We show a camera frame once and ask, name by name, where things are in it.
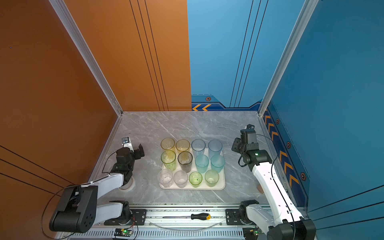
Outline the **blue tall glass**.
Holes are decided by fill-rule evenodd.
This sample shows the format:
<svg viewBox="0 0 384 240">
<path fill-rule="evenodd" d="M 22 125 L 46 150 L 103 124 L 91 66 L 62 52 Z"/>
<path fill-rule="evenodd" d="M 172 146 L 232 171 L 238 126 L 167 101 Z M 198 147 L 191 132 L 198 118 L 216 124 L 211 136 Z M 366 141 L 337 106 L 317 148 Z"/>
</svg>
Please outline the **blue tall glass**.
<svg viewBox="0 0 384 240">
<path fill-rule="evenodd" d="M 223 149 L 223 144 L 219 140 L 211 140 L 208 144 L 209 148 L 209 158 L 213 156 L 220 155 Z"/>
</svg>

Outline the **teal glass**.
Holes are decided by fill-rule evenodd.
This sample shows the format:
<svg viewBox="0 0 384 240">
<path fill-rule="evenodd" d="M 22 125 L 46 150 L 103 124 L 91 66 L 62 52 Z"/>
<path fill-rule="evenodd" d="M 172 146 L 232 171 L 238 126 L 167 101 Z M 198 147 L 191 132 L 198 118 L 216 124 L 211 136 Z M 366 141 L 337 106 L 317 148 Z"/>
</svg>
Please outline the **teal glass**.
<svg viewBox="0 0 384 240">
<path fill-rule="evenodd" d="M 226 161 L 225 158 L 221 155 L 214 155 L 211 158 L 211 169 L 220 173 L 225 165 Z"/>
<path fill-rule="evenodd" d="M 208 169 L 209 158 L 206 155 L 198 155 L 195 159 L 197 171 L 201 174 L 205 173 Z"/>
</svg>

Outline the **clear glass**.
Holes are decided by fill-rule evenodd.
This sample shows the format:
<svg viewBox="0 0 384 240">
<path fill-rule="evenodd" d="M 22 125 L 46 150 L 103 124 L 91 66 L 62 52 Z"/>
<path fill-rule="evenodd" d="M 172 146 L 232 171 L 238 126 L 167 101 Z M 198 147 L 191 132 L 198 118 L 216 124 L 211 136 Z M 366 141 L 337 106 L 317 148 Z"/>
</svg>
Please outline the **clear glass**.
<svg viewBox="0 0 384 240">
<path fill-rule="evenodd" d="M 173 176 L 175 184 L 181 189 L 187 185 L 188 178 L 188 174 L 183 170 L 177 171 Z"/>
<path fill-rule="evenodd" d="M 162 188 L 169 188 L 173 183 L 173 172 L 169 169 L 161 170 L 158 173 L 158 181 Z"/>
</svg>

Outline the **yellow ribbed glass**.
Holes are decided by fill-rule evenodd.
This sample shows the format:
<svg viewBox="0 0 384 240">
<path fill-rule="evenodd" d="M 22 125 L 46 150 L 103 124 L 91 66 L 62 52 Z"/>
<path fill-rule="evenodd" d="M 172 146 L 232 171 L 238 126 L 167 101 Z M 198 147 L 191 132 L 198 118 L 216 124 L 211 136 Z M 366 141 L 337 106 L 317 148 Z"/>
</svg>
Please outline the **yellow ribbed glass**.
<svg viewBox="0 0 384 240">
<path fill-rule="evenodd" d="M 173 138 L 164 138 L 161 141 L 161 148 L 164 151 L 171 150 L 171 151 L 175 152 L 176 151 L 175 145 L 176 145 L 176 142 L 175 142 L 175 140 Z"/>
</svg>

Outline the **pale green glass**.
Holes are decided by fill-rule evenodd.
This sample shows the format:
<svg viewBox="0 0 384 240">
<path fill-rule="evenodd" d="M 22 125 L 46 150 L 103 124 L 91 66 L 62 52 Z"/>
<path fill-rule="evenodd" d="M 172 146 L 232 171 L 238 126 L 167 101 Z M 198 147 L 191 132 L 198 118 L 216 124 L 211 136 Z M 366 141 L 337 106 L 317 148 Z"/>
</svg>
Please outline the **pale green glass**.
<svg viewBox="0 0 384 240">
<path fill-rule="evenodd" d="M 205 180 L 208 187 L 214 187 L 220 179 L 219 173 L 215 170 L 208 170 L 205 173 Z"/>
</svg>

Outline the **light blue glass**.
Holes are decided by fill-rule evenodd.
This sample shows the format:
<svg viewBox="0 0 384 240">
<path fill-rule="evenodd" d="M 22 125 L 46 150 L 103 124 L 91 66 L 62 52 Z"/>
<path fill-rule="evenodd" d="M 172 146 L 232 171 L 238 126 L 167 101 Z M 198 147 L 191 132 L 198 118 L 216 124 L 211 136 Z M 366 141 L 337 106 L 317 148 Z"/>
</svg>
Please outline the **light blue glass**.
<svg viewBox="0 0 384 240">
<path fill-rule="evenodd" d="M 202 139 L 195 139 L 191 143 L 191 147 L 193 150 L 193 155 L 196 158 L 197 156 L 204 154 L 205 148 L 206 148 L 206 143 Z"/>
</svg>

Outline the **yellow tall glass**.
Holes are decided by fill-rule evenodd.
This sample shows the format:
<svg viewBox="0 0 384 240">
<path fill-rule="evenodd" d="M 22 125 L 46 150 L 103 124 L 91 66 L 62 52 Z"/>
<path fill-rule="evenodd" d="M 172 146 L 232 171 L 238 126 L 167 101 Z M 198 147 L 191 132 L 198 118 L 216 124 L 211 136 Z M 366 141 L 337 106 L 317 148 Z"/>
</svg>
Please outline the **yellow tall glass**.
<svg viewBox="0 0 384 240">
<path fill-rule="evenodd" d="M 190 149 L 190 142 L 186 139 L 181 139 L 176 142 L 176 150 L 178 153 L 189 151 Z"/>
</svg>

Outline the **grey smoked glass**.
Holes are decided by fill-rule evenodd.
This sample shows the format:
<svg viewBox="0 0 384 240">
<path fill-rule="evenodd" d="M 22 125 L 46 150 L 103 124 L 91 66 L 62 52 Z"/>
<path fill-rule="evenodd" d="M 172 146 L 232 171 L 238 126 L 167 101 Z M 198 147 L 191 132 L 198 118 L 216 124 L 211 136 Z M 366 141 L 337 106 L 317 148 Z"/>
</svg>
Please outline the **grey smoked glass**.
<svg viewBox="0 0 384 240">
<path fill-rule="evenodd" d="M 183 151 L 178 155 L 178 162 L 181 169 L 189 173 L 192 170 L 193 155 L 188 151 Z"/>
</svg>

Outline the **green short glass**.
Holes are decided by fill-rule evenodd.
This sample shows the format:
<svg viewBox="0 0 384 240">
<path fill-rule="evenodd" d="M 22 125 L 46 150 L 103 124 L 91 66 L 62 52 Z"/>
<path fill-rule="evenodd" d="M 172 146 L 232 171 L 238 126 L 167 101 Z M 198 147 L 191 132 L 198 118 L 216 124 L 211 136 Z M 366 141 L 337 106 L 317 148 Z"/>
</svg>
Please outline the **green short glass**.
<svg viewBox="0 0 384 240">
<path fill-rule="evenodd" d="M 203 176 L 199 172 L 192 172 L 189 175 L 189 182 L 194 187 L 197 188 L 203 181 Z"/>
</svg>

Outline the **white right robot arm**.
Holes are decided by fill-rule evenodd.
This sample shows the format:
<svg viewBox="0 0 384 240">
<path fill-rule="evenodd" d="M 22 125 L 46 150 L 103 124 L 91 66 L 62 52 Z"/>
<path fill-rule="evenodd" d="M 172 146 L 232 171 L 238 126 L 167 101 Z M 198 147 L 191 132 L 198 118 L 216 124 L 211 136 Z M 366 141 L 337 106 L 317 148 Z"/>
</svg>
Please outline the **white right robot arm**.
<svg viewBox="0 0 384 240">
<path fill-rule="evenodd" d="M 240 167 L 249 167 L 258 180 L 268 200 L 269 214 L 259 203 L 244 201 L 240 205 L 243 221 L 256 224 L 269 240 L 313 240 L 316 227 L 312 220 L 305 219 L 284 189 L 276 170 L 275 161 L 266 150 L 261 150 L 253 125 L 247 125 L 235 138 L 232 151 L 240 154 Z"/>
</svg>

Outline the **cream rectangular tray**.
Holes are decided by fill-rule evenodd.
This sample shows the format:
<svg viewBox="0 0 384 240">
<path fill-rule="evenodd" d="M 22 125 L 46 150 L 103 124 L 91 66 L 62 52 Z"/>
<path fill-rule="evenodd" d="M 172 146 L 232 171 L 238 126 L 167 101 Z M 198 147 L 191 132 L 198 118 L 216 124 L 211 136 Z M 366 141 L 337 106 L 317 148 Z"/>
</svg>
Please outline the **cream rectangular tray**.
<svg viewBox="0 0 384 240">
<path fill-rule="evenodd" d="M 180 166 L 180 164 L 179 164 L 179 162 L 178 162 L 178 153 L 176 153 L 176 164 L 177 164 L 177 168 L 176 168 L 176 170 L 174 170 L 174 171 L 172 171 L 173 172 L 173 176 L 174 176 L 174 173 L 176 173 L 177 171 L 180 171 L 180 170 L 182 170 L 181 169 L 181 166 Z M 206 155 L 208 158 L 209 158 L 209 148 L 205 148 L 205 152 L 204 152 L 204 155 Z M 196 164 L 195 164 L 195 157 L 194 157 L 194 155 L 193 155 L 193 163 L 192 163 L 192 170 L 189 172 L 189 173 L 187 173 L 188 174 L 188 177 L 189 177 L 189 175 L 190 175 L 190 173 L 192 173 L 192 172 L 197 172 L 197 168 L 196 168 Z M 207 171 L 208 170 L 211 170 L 211 159 L 209 158 L 209 165 L 208 165 L 208 169 L 207 169 Z M 224 168 L 223 168 L 223 170 L 219 173 L 219 176 L 220 176 L 220 179 L 219 179 L 219 181 L 218 181 L 218 183 L 214 186 L 214 187 L 208 187 L 207 186 L 207 184 L 206 184 L 206 180 L 205 180 L 205 173 L 203 173 L 202 174 L 202 176 L 203 176 L 203 181 L 202 181 L 202 183 L 197 187 L 197 188 L 194 188 L 191 184 L 190 184 L 190 182 L 189 182 L 189 179 L 188 179 L 188 183 L 187 183 L 187 185 L 183 188 L 183 189 L 181 189 L 181 188 L 179 188 L 176 184 L 175 184 L 175 182 L 169 187 L 169 188 L 162 188 L 161 186 L 161 188 L 162 189 L 166 189 L 166 190 L 203 190 L 203 191 L 210 191 L 210 190 L 223 190 L 224 188 L 225 188 L 225 186 L 226 186 L 226 181 L 225 181 L 225 171 L 224 171 Z"/>
</svg>

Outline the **tape roll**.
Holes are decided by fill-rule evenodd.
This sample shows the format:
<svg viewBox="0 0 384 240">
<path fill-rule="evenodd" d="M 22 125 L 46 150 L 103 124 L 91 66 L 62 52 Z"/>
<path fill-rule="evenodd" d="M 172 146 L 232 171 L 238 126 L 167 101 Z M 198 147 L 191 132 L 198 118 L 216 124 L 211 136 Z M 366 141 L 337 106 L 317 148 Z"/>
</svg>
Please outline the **tape roll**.
<svg viewBox="0 0 384 240">
<path fill-rule="evenodd" d="M 131 177 L 131 179 L 125 185 L 121 186 L 119 190 L 123 192 L 129 192 L 134 189 L 135 184 L 136 184 L 136 181 L 134 177 Z"/>
</svg>

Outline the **left green circuit board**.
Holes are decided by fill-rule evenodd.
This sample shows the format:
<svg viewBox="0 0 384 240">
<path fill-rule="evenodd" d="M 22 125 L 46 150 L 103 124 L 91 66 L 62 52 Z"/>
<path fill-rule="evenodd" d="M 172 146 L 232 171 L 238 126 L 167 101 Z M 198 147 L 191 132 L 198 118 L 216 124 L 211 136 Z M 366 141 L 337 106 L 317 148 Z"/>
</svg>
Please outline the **left green circuit board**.
<svg viewBox="0 0 384 240">
<path fill-rule="evenodd" d="M 116 228 L 113 238 L 118 240 L 125 240 L 125 239 L 132 239 L 134 236 L 135 236 L 135 232 L 132 229 Z"/>
</svg>

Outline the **black yellow screwdriver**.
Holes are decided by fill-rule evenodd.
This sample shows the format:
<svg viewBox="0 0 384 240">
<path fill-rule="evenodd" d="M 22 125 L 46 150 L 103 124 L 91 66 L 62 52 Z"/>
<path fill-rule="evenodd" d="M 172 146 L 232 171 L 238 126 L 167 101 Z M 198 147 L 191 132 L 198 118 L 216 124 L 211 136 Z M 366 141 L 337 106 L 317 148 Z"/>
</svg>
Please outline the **black yellow screwdriver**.
<svg viewBox="0 0 384 240">
<path fill-rule="evenodd" d="M 165 216 L 164 219 L 190 219 L 190 220 L 210 220 L 211 215 L 208 213 L 200 213 L 200 214 L 191 214 L 188 216 Z"/>
</svg>

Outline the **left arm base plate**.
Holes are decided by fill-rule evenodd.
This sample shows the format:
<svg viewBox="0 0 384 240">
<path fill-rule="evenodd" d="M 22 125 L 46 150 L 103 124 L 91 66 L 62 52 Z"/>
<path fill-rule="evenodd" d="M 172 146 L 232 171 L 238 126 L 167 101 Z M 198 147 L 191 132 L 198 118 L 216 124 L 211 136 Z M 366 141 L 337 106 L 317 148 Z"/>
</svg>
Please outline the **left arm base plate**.
<svg viewBox="0 0 384 240">
<path fill-rule="evenodd" d="M 145 209 L 130 209 L 128 218 L 119 217 L 109 219 L 104 222 L 105 226 L 131 226 L 132 224 L 143 226 L 146 221 L 147 210 Z"/>
</svg>

